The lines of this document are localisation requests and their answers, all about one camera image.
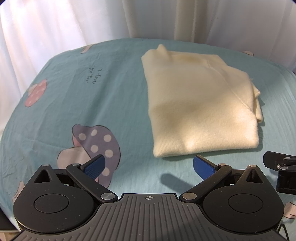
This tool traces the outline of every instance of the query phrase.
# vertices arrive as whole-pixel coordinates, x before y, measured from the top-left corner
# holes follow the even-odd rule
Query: blue gripper pad
[[[105,169],[105,157],[101,156],[98,159],[92,161],[87,167],[84,168],[83,172],[92,179],[96,179],[102,171]]]
[[[193,158],[193,168],[203,180],[207,179],[216,172],[214,167],[197,156]]]

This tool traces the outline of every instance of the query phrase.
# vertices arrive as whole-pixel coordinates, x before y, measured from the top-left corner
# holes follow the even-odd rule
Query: teal bed sheet
[[[235,169],[256,164],[276,185],[277,172],[265,168],[262,158],[266,151],[296,154],[296,77],[292,72],[263,59],[208,45],[113,40],[50,59],[15,108],[0,143],[0,207],[15,225],[13,200],[41,164],[65,168],[101,153],[107,168],[97,181],[118,196],[180,195],[202,181],[193,169],[193,155],[155,158],[152,154],[141,56],[159,44],[172,51],[218,54],[229,66],[249,74],[261,92],[264,121],[258,127],[258,148],[201,154]],[[296,196],[279,195],[284,205],[296,205]],[[283,222],[290,240],[296,240],[295,219],[286,216]]]

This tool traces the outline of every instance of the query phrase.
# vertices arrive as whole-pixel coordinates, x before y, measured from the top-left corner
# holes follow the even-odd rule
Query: black mount bracket
[[[296,156],[267,151],[263,163],[278,172],[277,192],[296,195]]]

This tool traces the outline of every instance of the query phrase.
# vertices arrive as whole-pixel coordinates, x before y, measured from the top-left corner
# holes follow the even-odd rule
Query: ribbed plastic surface
[[[124,194],[118,202],[102,204],[74,231],[51,236],[24,231],[15,240],[285,241],[275,231],[254,236],[228,233],[210,223],[196,204],[183,203],[174,194]]]

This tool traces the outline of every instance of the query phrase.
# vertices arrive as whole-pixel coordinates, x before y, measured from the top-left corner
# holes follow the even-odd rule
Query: folded sweater
[[[218,55],[167,51],[142,56],[155,157],[258,146],[260,92]]]

